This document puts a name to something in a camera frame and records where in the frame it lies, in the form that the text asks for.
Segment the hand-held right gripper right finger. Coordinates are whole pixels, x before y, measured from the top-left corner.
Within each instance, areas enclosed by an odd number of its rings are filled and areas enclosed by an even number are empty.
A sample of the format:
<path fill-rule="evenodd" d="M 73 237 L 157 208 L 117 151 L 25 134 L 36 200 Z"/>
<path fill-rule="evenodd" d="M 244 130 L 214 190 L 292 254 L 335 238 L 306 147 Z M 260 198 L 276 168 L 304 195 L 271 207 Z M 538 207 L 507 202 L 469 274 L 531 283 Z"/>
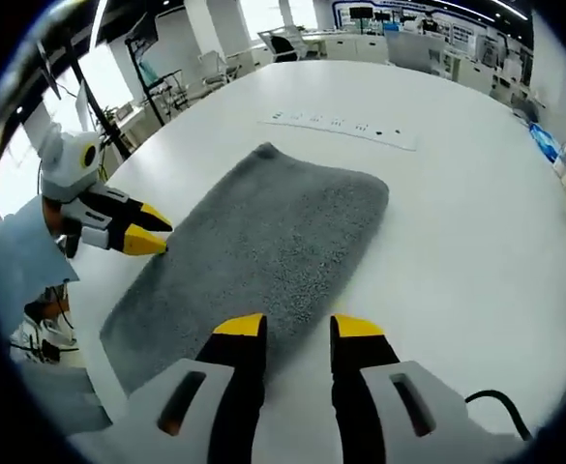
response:
<path fill-rule="evenodd" d="M 462 396 L 417 362 L 401 361 L 376 324 L 330 318 L 332 404 L 345 463 L 503 463 L 531 440 L 503 392 Z M 499 401 L 515 433 L 491 433 L 468 414 L 470 402 Z"/>

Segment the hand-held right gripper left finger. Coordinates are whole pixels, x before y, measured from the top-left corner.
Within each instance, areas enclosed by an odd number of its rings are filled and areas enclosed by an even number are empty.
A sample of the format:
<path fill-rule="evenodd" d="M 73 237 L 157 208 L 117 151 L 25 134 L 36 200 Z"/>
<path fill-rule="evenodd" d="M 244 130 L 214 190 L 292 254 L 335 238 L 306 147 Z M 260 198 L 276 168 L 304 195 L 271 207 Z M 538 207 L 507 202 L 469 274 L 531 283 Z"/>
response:
<path fill-rule="evenodd" d="M 264 402 L 267 318 L 229 319 L 195 359 L 181 359 L 129 398 L 102 434 L 103 463 L 249 463 Z"/>

